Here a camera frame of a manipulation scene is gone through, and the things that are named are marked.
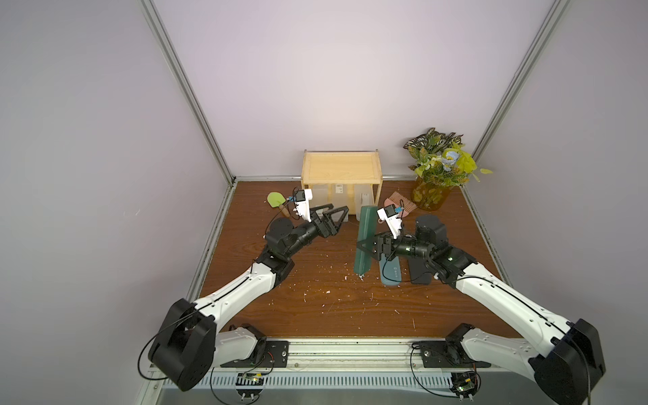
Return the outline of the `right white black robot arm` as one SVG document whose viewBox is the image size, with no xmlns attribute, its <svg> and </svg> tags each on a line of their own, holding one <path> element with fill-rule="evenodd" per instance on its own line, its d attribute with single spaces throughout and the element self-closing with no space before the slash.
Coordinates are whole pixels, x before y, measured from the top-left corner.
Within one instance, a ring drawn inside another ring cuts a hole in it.
<svg viewBox="0 0 648 405">
<path fill-rule="evenodd" d="M 376 260 L 422 260 L 441 283 L 473 298 L 520 335 L 507 339 L 463 323 L 447 336 L 441 352 L 450 364 L 489 363 L 535 381 L 554 403 L 591 403 L 592 389 L 606 372 L 601 339 L 592 324 L 571 322 L 498 279 L 452 246 L 446 227 L 432 214 L 421 217 L 411 235 L 397 216 L 385 221 L 387 232 L 365 236 L 357 247 Z"/>
</svg>

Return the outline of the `dark grey pencil case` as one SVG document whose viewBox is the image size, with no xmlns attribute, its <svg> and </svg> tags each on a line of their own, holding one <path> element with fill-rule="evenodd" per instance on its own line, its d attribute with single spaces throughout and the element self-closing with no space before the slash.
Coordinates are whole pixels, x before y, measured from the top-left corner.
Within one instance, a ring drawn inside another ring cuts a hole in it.
<svg viewBox="0 0 648 405">
<path fill-rule="evenodd" d="M 408 269 L 412 285 L 429 285 L 435 274 L 427 268 L 423 258 L 408 258 Z"/>
</svg>

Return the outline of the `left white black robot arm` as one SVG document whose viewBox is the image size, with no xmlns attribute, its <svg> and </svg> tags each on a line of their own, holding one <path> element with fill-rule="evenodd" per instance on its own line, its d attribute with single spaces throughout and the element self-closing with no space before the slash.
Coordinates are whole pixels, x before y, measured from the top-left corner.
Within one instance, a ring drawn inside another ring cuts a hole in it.
<svg viewBox="0 0 648 405">
<path fill-rule="evenodd" d="M 143 348 L 148 360 L 165 378 L 186 392 L 213 366 L 249 359 L 261 361 L 265 337 L 253 327 L 222 329 L 251 302 L 278 287 L 295 266 L 292 257 L 312 241 L 339 233 L 348 207 L 325 204 L 309 209 L 305 222 L 273 220 L 264 236 L 258 258 L 238 278 L 190 302 L 177 300 L 168 310 L 160 330 Z"/>
</svg>

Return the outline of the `light teal pencil case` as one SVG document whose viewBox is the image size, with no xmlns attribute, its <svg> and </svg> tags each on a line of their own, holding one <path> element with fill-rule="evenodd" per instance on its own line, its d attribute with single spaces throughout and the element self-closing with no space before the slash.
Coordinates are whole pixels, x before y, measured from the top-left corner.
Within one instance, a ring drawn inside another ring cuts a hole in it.
<svg viewBox="0 0 648 405">
<path fill-rule="evenodd" d="M 398 286 L 402 283 L 402 270 L 399 258 L 388 260 L 386 256 L 380 261 L 381 283 L 387 287 Z"/>
</svg>

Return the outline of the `dark green pencil case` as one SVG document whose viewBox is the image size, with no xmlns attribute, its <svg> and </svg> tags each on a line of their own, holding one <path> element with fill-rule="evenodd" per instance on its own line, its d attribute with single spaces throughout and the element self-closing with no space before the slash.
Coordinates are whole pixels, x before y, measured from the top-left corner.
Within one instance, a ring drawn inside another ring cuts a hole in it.
<svg viewBox="0 0 648 405">
<path fill-rule="evenodd" d="M 363 207 L 359 221 L 358 241 L 363 241 L 367 238 L 376 235 L 376 226 L 378 221 L 377 215 L 378 207 Z M 371 269 L 373 259 L 366 256 L 362 251 L 356 247 L 356 254 L 354 259 L 354 272 L 363 277 Z"/>
</svg>

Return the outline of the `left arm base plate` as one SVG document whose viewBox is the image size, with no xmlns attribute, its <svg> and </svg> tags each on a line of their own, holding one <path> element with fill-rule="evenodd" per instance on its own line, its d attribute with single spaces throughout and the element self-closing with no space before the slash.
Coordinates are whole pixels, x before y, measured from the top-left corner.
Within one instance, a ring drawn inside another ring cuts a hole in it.
<svg viewBox="0 0 648 405">
<path fill-rule="evenodd" d="M 214 366 L 219 368 L 286 368 L 290 342 L 273 340 L 249 324 L 230 327 L 216 337 Z"/>
</svg>

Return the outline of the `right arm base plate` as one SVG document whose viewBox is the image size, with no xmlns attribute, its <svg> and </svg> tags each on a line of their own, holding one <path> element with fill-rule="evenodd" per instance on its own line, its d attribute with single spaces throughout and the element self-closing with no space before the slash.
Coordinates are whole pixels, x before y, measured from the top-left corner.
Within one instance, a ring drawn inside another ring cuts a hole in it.
<svg viewBox="0 0 648 405">
<path fill-rule="evenodd" d="M 490 368 L 492 364 L 472 359 L 462 347 L 464 336 L 474 329 L 473 325 L 462 323 L 444 340 L 415 342 L 414 350 L 420 352 L 425 368 Z"/>
</svg>

